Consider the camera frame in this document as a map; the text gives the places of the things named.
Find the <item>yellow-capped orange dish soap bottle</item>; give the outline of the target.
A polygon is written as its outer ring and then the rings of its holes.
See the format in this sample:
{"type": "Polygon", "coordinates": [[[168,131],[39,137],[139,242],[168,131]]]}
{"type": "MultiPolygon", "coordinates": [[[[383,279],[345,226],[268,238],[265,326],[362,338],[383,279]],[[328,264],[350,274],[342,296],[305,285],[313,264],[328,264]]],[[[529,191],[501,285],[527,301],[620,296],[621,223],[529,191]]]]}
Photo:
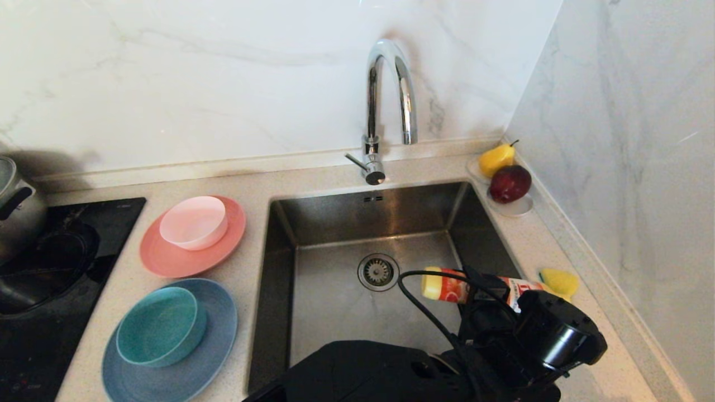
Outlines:
{"type": "MultiPolygon", "coordinates": [[[[472,280],[488,288],[505,301],[516,313],[521,312],[518,298],[528,290],[542,290],[552,295],[564,298],[570,302],[570,297],[556,292],[547,284],[537,281],[528,281],[521,278],[512,278],[488,273],[477,272],[472,280]]],[[[450,277],[425,275],[421,280],[422,295],[431,300],[466,304],[471,288],[468,283],[450,277]]]]}

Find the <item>chrome gooseneck faucet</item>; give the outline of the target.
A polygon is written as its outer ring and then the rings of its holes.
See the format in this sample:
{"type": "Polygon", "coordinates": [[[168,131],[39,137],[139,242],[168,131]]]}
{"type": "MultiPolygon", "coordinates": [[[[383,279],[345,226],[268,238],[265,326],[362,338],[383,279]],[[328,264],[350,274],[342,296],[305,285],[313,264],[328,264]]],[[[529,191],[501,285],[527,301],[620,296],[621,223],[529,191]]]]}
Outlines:
{"type": "Polygon", "coordinates": [[[365,182],[372,186],[384,183],[387,178],[380,154],[380,137],[377,133],[379,86],[383,66],[388,67],[397,86],[402,122],[402,143],[404,145],[417,144],[419,133],[417,92],[413,86],[413,75],[408,66],[408,58],[392,39],[379,39],[370,49],[368,56],[367,125],[362,140],[361,159],[357,159],[350,153],[345,154],[350,162],[360,168],[365,182]]]}

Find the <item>yellow sponge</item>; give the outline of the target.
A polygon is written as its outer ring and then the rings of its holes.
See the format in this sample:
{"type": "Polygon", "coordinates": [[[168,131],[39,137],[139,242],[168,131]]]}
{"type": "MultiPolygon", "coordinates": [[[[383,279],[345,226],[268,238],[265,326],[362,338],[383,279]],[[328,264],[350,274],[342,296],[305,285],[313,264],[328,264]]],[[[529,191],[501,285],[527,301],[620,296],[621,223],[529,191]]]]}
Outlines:
{"type": "Polygon", "coordinates": [[[544,268],[540,272],[542,282],[560,298],[571,303],[579,290],[579,278],[574,274],[554,268],[544,268]]]}

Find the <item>stainless steel sink basin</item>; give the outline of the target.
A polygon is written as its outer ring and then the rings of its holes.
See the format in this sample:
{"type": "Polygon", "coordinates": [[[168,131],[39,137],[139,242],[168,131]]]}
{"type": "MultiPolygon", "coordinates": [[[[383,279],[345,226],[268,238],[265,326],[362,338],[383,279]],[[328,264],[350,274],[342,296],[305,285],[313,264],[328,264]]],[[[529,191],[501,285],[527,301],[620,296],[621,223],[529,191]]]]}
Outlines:
{"type": "Polygon", "coordinates": [[[401,273],[466,265],[521,277],[467,181],[277,199],[266,223],[248,392],[332,341],[451,349],[398,286],[362,286],[357,269],[367,255],[390,255],[401,273]]]}

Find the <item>small white dish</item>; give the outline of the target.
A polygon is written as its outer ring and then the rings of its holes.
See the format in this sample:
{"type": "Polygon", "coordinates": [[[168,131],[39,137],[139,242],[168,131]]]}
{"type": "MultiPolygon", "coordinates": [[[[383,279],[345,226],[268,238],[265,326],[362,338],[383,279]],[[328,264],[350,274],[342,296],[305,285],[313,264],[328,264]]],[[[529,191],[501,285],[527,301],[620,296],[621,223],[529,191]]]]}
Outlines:
{"type": "Polygon", "coordinates": [[[480,159],[483,154],[474,155],[466,164],[467,171],[470,176],[476,181],[482,184],[490,185],[492,178],[490,176],[484,175],[480,167],[480,159]]]}
{"type": "Polygon", "coordinates": [[[486,191],[489,206],[506,217],[521,217],[533,209],[533,199],[530,191],[520,193],[493,193],[486,191]]]}

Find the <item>round metal drain strainer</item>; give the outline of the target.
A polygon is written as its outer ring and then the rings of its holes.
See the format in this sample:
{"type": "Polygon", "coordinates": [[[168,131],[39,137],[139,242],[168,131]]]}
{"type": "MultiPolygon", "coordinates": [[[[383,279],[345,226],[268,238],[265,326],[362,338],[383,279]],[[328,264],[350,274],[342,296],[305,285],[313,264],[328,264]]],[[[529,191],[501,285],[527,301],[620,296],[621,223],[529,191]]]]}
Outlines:
{"type": "Polygon", "coordinates": [[[370,291],[390,290],[397,283],[400,266],[390,255],[373,253],[365,256],[357,267],[357,276],[363,287],[370,291]]]}

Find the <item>dark red apple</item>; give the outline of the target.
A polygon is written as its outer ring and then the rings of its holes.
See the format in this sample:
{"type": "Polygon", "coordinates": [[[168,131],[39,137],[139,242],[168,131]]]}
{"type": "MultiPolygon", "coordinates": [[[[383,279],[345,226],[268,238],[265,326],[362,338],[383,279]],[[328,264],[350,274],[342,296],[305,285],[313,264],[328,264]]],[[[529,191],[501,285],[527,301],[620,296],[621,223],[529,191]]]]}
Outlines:
{"type": "Polygon", "coordinates": [[[531,173],[520,165],[500,168],[491,178],[490,197],[499,204],[510,204],[523,198],[533,183],[531,173]]]}

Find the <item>yellow pear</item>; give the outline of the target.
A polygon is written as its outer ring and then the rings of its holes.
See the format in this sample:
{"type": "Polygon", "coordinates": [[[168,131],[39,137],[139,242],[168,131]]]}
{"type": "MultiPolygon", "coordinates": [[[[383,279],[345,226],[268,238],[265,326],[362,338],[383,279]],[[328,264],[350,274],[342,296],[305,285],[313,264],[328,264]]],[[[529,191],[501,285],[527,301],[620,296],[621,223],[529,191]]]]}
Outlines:
{"type": "Polygon", "coordinates": [[[511,144],[504,143],[483,153],[480,158],[478,158],[480,173],[488,178],[492,178],[501,168],[513,165],[516,154],[515,144],[518,142],[519,140],[511,144]]]}

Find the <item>blue plate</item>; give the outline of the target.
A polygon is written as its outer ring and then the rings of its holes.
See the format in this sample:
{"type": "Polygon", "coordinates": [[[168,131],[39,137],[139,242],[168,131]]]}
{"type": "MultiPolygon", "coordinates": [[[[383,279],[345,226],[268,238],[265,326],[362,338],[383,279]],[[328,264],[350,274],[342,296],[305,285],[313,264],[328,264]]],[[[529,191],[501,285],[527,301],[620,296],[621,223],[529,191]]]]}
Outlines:
{"type": "Polygon", "coordinates": [[[111,402],[188,402],[208,386],[229,356],[238,323],[237,308],[230,293],[219,283],[205,278],[187,278],[162,288],[169,286],[187,289],[203,302],[208,313],[204,337],[179,363],[145,368],[126,363],[117,353],[117,326],[102,363],[104,389],[111,402]]]}

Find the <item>light pink bowl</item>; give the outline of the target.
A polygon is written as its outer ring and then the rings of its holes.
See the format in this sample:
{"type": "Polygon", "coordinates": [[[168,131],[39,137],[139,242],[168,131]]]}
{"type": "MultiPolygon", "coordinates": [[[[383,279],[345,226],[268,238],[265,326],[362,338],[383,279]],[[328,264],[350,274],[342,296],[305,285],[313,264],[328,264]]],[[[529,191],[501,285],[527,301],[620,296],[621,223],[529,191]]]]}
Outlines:
{"type": "Polygon", "coordinates": [[[159,222],[161,238],[184,250],[204,250],[228,230],[227,209],[212,196],[189,198],[170,208],[159,222]]]}

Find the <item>salmon pink plate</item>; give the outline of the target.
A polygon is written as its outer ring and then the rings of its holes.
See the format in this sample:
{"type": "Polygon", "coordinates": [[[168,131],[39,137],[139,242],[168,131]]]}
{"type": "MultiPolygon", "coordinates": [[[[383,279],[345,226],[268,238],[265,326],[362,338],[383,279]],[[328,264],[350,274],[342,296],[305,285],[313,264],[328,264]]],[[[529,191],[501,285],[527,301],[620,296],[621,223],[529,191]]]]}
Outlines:
{"type": "Polygon", "coordinates": [[[161,214],[146,230],[140,243],[141,262],[148,272],[167,278],[197,275],[223,263],[240,244],[247,226],[247,217],[235,199],[218,196],[226,209],[226,234],[216,244],[204,250],[184,250],[164,240],[159,224],[167,214],[161,214]]]}

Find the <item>teal bowl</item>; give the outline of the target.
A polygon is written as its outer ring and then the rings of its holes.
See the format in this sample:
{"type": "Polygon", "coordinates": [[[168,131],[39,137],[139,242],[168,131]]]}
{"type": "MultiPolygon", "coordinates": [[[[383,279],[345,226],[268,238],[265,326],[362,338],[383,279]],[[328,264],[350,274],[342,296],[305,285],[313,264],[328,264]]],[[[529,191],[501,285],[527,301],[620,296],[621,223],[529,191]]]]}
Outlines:
{"type": "Polygon", "coordinates": [[[178,286],[153,291],[136,303],[117,329],[115,348],[126,363],[164,368],[199,346],[208,313],[193,292],[178,286]]]}

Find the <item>black induction cooktop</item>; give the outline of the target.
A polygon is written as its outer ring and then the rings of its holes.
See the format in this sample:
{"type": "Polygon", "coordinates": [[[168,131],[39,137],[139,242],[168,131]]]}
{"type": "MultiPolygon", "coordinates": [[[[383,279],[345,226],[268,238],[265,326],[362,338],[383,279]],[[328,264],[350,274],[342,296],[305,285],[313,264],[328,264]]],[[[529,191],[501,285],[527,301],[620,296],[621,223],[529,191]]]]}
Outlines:
{"type": "Polygon", "coordinates": [[[94,227],[101,239],[92,264],[69,290],[25,313],[0,316],[0,402],[54,402],[145,203],[130,198],[48,209],[44,228],[29,247],[79,222],[94,227]]]}

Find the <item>black frying pan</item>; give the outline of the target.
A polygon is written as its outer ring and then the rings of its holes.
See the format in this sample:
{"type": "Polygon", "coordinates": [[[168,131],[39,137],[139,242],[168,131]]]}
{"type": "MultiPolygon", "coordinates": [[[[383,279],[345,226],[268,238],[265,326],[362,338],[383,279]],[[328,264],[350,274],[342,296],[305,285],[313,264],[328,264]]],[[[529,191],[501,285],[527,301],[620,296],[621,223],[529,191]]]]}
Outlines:
{"type": "Polygon", "coordinates": [[[38,238],[0,266],[0,316],[38,308],[69,290],[92,264],[100,235],[79,222],[38,238]]]}

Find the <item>steel cooking pot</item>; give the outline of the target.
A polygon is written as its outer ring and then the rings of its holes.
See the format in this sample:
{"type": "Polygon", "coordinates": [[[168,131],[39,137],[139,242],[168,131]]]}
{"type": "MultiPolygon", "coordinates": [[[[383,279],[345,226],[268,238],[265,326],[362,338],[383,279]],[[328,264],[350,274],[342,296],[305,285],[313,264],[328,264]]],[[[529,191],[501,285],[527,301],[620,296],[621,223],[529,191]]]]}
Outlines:
{"type": "Polygon", "coordinates": [[[44,228],[45,196],[17,163],[0,156],[0,266],[26,249],[44,228]]]}

